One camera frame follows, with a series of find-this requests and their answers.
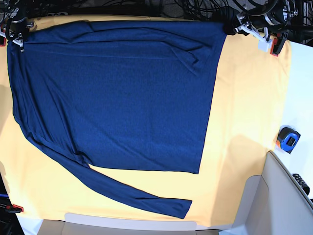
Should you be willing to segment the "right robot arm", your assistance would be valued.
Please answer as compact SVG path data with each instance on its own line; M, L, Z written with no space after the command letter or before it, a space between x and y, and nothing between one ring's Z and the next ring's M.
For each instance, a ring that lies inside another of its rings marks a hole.
M28 2L26 0L1 0L0 1L0 46L5 46L7 41L19 46L24 52L24 41L34 21L28 17Z

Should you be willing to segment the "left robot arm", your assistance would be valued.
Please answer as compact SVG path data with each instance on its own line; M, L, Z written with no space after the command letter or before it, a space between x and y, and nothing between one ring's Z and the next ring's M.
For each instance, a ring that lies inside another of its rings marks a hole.
M264 3L250 0L251 9L237 0L234 4L239 11L233 8L223 11L224 32L228 35L251 34L259 37L262 32L264 38L287 36L291 20L298 15L292 0L266 0Z

